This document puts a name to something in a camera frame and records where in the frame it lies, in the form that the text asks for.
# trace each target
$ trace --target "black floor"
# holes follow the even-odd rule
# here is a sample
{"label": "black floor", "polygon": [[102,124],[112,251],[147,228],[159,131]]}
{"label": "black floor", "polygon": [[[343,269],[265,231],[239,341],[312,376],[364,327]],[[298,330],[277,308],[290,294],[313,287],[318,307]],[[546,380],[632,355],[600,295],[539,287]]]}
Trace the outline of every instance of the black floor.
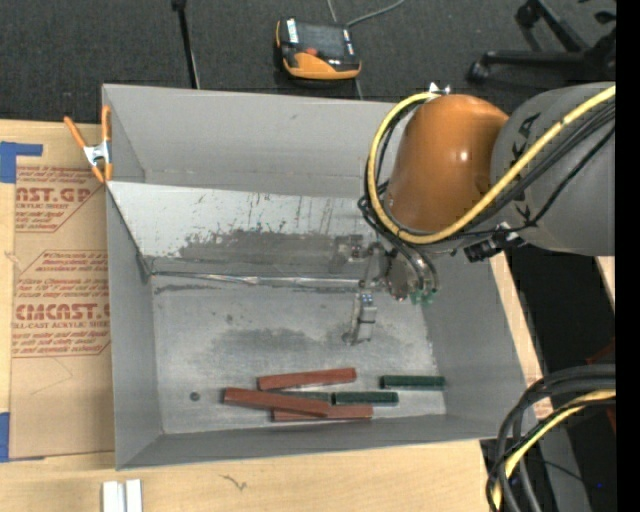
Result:
{"label": "black floor", "polygon": [[[523,0],[407,0],[352,29],[363,60],[358,87],[307,90],[273,66],[276,20],[294,15],[330,22],[325,0],[189,0],[187,19],[201,88],[335,96],[397,102],[431,82],[473,94],[511,113],[528,98],[573,83],[562,71],[496,66],[482,85],[465,75],[489,49],[528,50],[514,14]],[[346,22],[392,0],[332,0]],[[594,13],[613,0],[549,0],[586,40],[609,30]],[[542,24],[532,29],[544,49],[561,50]],[[97,122],[103,83],[189,87],[178,17],[170,0],[3,0],[0,5],[0,118]],[[535,248],[509,255],[548,370],[583,364],[614,335],[615,321],[592,258]],[[615,437],[594,418],[572,438],[585,479],[604,482],[594,511],[617,509]]]}

